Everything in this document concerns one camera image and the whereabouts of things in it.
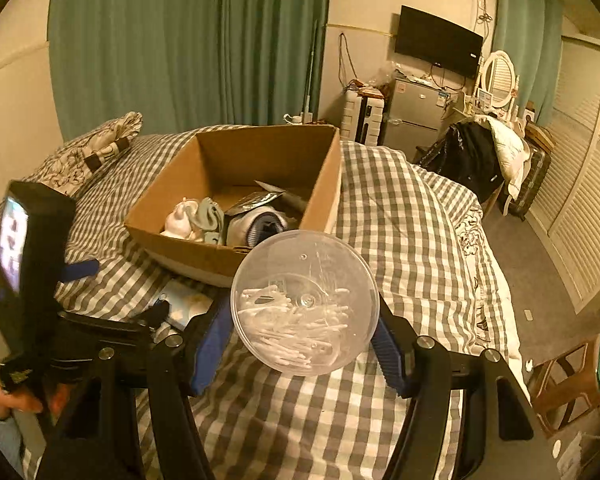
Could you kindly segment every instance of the pillow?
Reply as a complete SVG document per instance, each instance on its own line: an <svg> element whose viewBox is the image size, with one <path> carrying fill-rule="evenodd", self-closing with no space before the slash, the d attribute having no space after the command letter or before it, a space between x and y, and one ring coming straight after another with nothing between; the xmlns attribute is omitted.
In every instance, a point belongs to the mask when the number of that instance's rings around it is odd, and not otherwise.
<svg viewBox="0 0 600 480"><path fill-rule="evenodd" d="M142 114L129 112L101 124L72 140L49 157L37 173L37 180L67 196L84 191L94 174L131 146L142 127Z"/></svg>
<svg viewBox="0 0 600 480"><path fill-rule="evenodd" d="M131 141L142 127L142 114L129 112L123 117L101 124L83 136L60 146L28 177L28 182L43 182L47 186L78 199L103 176L108 164L129 149ZM0 213L4 199L0 201Z"/></svg>

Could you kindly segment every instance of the small screen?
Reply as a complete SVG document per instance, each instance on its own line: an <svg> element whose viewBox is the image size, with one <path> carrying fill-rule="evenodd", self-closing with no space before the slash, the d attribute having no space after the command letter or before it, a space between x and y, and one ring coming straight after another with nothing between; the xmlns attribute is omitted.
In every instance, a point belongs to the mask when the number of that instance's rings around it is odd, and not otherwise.
<svg viewBox="0 0 600 480"><path fill-rule="evenodd" d="M27 215L24 208L8 196L0 226L0 266L14 292L20 290L20 265L27 237Z"/></svg>

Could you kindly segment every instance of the human hand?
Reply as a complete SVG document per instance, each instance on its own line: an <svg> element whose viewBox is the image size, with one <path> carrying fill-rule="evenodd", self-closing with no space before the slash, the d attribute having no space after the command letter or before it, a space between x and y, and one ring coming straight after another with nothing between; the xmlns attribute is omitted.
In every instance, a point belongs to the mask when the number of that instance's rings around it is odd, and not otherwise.
<svg viewBox="0 0 600 480"><path fill-rule="evenodd" d="M40 413L42 409L42 402L26 388L21 388L12 394L6 394L0 389L0 420L7 418L11 410Z"/></svg>
<svg viewBox="0 0 600 480"><path fill-rule="evenodd" d="M71 391L74 389L74 384L62 384L59 383L56 386L56 391L53 396L48 400L49 403L49 411L51 415L53 415L56 420L60 417L62 410L69 402L69 397L71 396Z"/></svg>

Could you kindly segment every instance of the plastic bag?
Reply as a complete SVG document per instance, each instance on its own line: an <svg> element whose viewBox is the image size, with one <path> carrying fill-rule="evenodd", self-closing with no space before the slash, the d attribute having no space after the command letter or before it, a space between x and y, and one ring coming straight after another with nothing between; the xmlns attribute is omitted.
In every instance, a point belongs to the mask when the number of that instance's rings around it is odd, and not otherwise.
<svg viewBox="0 0 600 480"><path fill-rule="evenodd" d="M467 187L480 203L504 181L491 131L474 122L449 126L417 165Z"/></svg>
<svg viewBox="0 0 600 480"><path fill-rule="evenodd" d="M407 77L410 72L395 61L387 61L383 66L378 69L378 72L368 81L369 86L374 88L380 88L382 85L389 84L395 79L395 72L398 71L403 77Z"/></svg>

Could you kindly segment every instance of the cardboard box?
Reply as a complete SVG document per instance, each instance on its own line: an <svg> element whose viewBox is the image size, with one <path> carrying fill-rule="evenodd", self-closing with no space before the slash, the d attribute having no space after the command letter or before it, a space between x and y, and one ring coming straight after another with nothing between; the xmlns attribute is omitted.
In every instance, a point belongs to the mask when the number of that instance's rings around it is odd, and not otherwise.
<svg viewBox="0 0 600 480"><path fill-rule="evenodd" d="M164 220L174 206L183 197L202 200L210 196L226 211L260 190L254 183L260 180L308 199L304 215L281 204L280 199L272 203L301 219L301 229L331 232L340 199L340 165L340 136L331 125L200 132L131 208L125 227L168 269L200 282L230 286L249 249L162 236Z"/></svg>

